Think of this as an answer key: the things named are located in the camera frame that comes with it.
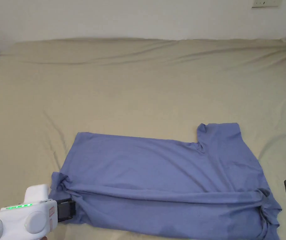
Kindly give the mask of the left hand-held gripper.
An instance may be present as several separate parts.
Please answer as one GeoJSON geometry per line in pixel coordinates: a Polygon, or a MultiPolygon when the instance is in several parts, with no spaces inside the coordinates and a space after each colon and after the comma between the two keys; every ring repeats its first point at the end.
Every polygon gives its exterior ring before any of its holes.
{"type": "Polygon", "coordinates": [[[24,201],[0,209],[0,240],[40,240],[76,215],[71,198],[49,198],[46,184],[27,188],[24,201]]]}

